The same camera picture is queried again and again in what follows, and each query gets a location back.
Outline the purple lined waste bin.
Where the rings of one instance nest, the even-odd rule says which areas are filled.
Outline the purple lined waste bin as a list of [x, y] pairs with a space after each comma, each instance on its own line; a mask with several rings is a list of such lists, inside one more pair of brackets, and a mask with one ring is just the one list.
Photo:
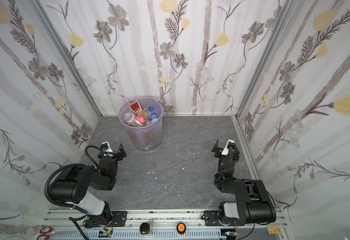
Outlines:
[[[158, 101], [153, 98], [146, 97], [137, 98], [134, 100], [138, 100], [140, 102], [143, 108], [142, 117], [145, 118], [146, 123], [143, 126], [139, 126], [136, 122], [128, 124], [124, 121], [124, 115], [127, 112], [132, 112], [128, 107], [129, 102], [120, 108], [118, 113], [119, 120], [125, 127], [127, 134], [137, 149], [145, 152], [153, 151], [162, 143], [162, 119], [164, 117], [164, 108]], [[149, 107], [153, 107], [159, 115], [159, 120], [154, 124], [151, 124], [150, 122]]]

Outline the clear bottle blue label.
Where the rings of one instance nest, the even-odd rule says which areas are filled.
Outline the clear bottle blue label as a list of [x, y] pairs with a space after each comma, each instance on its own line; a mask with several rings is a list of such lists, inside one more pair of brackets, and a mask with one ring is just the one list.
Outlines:
[[153, 107], [149, 107], [149, 118], [151, 124], [154, 124], [159, 120], [159, 115]]

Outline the small bottle red white cap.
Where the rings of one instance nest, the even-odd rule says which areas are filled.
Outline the small bottle red white cap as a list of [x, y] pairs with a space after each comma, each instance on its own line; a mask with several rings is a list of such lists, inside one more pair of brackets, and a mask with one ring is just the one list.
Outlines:
[[143, 126], [146, 123], [146, 120], [144, 117], [137, 115], [135, 116], [135, 122], [137, 123], [137, 125]]

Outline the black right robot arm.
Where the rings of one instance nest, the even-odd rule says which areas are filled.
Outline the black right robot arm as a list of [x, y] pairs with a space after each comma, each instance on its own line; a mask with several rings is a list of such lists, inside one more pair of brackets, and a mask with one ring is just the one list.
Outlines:
[[234, 177], [235, 165], [240, 159], [235, 141], [228, 140], [223, 148], [216, 142], [212, 152], [219, 159], [214, 186], [222, 193], [234, 195], [235, 201], [221, 202], [216, 210], [204, 211], [201, 219], [205, 225], [217, 227], [274, 223], [276, 207], [263, 182]]

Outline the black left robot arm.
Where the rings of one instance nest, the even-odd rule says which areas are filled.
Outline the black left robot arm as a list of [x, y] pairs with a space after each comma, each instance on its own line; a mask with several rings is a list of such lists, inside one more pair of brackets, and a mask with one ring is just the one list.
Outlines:
[[70, 218], [76, 226], [82, 221], [86, 229], [124, 227], [127, 212], [111, 211], [109, 203], [95, 197], [89, 188], [111, 191], [117, 181], [118, 163], [127, 154], [122, 145], [114, 152], [109, 142], [93, 148], [99, 151], [99, 160], [92, 159], [92, 165], [68, 164], [60, 167], [48, 178], [44, 187], [45, 197], [56, 206], [82, 213], [82, 217]]

